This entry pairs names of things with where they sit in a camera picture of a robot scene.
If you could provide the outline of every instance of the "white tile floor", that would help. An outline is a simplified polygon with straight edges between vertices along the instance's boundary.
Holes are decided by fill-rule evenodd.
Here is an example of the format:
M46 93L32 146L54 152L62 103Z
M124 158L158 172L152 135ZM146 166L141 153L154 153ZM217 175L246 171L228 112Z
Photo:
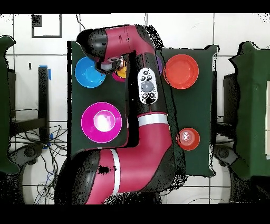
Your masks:
M42 27L36 27L36 35L58 35L58 15L44 15ZM78 14L86 29L120 24L145 25L144 13L138 14ZM259 48L270 45L269 14L148 14L148 25L156 28L165 47L202 49L210 44L220 47L217 56L218 72L218 115L224 114L223 77L234 73L228 61L238 51L243 41L252 41ZM0 15L0 35L12 36L16 44L7 51L8 66L17 73L16 109L37 108L37 68L47 65L52 71L49 81L50 126L62 125L66 129L67 120L67 71L66 42L75 40L83 30L75 14L62 15L61 39L32 39L31 15ZM20 119L37 117L36 111L20 112ZM66 142L66 135L60 137ZM51 171L51 157L43 150L47 168ZM59 166L64 156L56 157ZM213 159L216 176L204 178L190 176L184 187L162 196L163 203L228 203L230 179L228 170ZM44 161L38 158L24 173L23 184L26 203L32 204L37 196L37 185L45 183L47 172Z

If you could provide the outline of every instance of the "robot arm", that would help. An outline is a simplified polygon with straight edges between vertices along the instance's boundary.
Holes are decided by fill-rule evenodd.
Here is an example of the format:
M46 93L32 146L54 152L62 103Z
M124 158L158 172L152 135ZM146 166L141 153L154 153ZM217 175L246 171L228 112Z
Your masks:
M133 55L128 82L138 82L132 93L137 115L150 112L167 113L155 47L141 25L125 25L108 29L84 30L77 37L83 52L95 61L95 68L105 74L119 67L122 55Z
M102 73L115 70L121 56L128 55L126 87L132 115L138 119L139 143L86 150L71 159L70 169L64 165L62 173L76 173L75 180L61 174L72 178L72 204L102 204L112 194L169 187L175 174L173 147L155 48L147 31L140 25L85 30L77 42Z

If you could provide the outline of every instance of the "gray button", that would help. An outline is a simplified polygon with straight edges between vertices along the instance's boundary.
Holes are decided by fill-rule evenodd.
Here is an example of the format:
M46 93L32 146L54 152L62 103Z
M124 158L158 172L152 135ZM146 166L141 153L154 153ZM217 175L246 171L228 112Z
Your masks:
M143 92L151 92L154 89L154 84L151 81L144 81L141 85Z

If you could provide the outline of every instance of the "pink bowl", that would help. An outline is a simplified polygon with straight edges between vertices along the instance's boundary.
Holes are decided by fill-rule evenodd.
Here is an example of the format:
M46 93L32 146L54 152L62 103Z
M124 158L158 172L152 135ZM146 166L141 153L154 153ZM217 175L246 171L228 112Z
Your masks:
M93 142L106 143L115 139L122 128L122 117L114 105L96 102L82 115L84 134Z

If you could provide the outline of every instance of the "blue tape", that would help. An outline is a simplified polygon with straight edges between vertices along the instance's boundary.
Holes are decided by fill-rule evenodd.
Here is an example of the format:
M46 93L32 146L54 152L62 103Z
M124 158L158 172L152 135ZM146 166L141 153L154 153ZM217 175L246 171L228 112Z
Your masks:
M49 139L50 139L50 140L53 139L53 134L50 134ZM45 146L43 149L44 149L44 150L48 149L48 146L51 146L51 143L50 143L50 142L48 142L48 143L46 144L46 146Z
M48 78L49 78L49 80L52 80L52 77L51 77L51 69L48 70Z

